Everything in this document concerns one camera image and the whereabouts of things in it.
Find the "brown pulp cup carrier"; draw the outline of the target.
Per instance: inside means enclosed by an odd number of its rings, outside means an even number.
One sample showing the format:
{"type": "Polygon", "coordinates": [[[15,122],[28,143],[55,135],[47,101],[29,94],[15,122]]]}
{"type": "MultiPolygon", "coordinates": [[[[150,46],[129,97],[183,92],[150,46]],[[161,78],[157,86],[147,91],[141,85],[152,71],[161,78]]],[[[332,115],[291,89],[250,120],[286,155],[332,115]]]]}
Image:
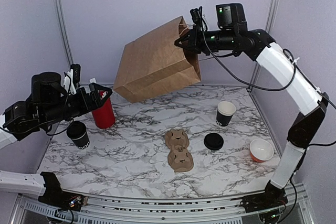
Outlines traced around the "brown pulp cup carrier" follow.
{"type": "Polygon", "coordinates": [[[167,161],[176,173],[189,172],[194,167],[191,153],[188,151],[190,144],[187,133],[183,129],[170,129],[164,135],[165,145],[170,149],[167,161]]]}

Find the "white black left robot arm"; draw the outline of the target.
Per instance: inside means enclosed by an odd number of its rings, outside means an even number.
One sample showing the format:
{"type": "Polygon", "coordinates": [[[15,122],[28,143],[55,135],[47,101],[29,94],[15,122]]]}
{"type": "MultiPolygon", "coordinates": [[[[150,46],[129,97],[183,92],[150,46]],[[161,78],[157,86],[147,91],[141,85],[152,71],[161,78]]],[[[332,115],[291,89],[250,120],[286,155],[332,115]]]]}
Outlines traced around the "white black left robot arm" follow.
{"type": "Polygon", "coordinates": [[[25,101],[31,88],[14,81],[1,82],[1,218],[8,222],[17,193],[29,193],[42,196],[45,191],[45,179],[36,172],[37,164],[44,153],[45,141],[49,136],[42,133],[41,126],[49,126],[63,120],[64,102],[47,110],[54,118],[37,121],[28,119],[33,125],[27,128],[18,127],[14,107],[19,101],[25,101]]]}

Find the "black paper coffee cup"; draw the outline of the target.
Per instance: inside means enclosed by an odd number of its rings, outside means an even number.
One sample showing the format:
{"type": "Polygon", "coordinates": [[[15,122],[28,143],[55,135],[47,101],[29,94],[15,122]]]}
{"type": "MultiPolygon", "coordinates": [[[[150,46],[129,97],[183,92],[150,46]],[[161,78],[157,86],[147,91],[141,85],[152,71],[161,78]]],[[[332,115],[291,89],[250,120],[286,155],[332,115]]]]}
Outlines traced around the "black paper coffee cup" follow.
{"type": "Polygon", "coordinates": [[[67,128],[66,134],[80,150],[89,147],[90,140],[84,123],[80,121],[72,122],[67,128]]]}
{"type": "Polygon", "coordinates": [[[217,105],[216,124],[222,127],[227,126],[235,112],[236,107],[233,103],[228,101],[221,101],[217,105]]]}

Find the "brown cardboard box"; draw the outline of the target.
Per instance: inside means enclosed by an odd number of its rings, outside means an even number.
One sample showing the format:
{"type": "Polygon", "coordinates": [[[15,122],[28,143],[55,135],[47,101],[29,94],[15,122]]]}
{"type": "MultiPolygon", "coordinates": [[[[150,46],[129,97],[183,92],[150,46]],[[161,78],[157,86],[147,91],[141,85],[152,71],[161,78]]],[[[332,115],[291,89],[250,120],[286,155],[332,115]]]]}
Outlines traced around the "brown cardboard box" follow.
{"type": "Polygon", "coordinates": [[[137,103],[199,83],[198,55],[174,44],[187,32],[179,16],[126,44],[114,91],[137,103]]]}

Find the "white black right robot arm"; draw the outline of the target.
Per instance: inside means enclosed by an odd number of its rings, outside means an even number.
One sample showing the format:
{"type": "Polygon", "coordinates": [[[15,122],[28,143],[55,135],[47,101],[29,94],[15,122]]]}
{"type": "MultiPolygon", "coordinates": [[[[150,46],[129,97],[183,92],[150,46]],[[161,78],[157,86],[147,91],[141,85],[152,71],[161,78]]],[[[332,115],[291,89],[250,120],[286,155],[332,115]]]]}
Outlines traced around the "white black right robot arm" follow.
{"type": "Polygon", "coordinates": [[[262,193],[242,198],[241,205],[246,212],[265,210],[287,203],[285,187],[292,183],[295,173],[301,168],[312,140],[325,119],[329,97],[321,92],[299,69],[292,53],[282,48],[276,40],[262,29],[235,32],[202,31],[194,27],[182,33],[174,45],[195,52],[213,56],[216,52],[230,50],[233,55],[246,54],[252,61],[265,69],[280,87],[272,92],[285,92],[296,107],[296,116],[287,133],[280,162],[262,193]]]}

